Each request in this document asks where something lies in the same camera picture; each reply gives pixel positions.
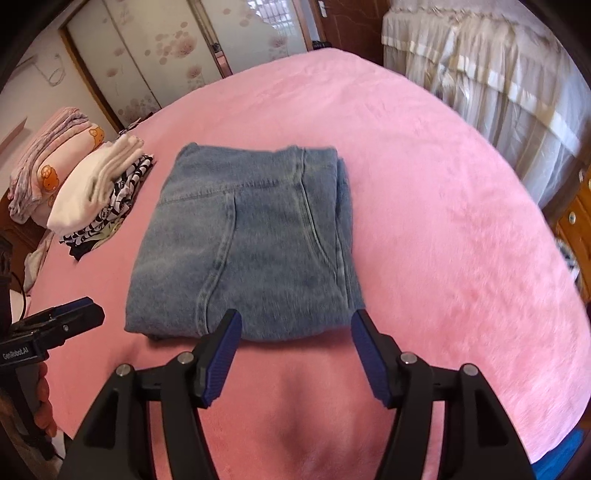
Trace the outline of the person left hand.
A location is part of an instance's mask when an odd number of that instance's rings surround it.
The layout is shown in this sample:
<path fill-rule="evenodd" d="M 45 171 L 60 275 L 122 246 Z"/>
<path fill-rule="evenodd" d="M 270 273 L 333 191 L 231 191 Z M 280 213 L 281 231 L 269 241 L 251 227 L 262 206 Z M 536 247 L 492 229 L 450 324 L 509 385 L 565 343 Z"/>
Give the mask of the person left hand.
<path fill-rule="evenodd" d="M 34 413 L 34 421 L 38 428 L 43 430 L 50 438 L 54 438 L 57 434 L 58 427 L 54 420 L 53 407 L 49 400 L 50 388 L 46 379 L 47 372 L 47 365 L 44 362 L 40 363 L 36 385 L 39 408 Z"/>

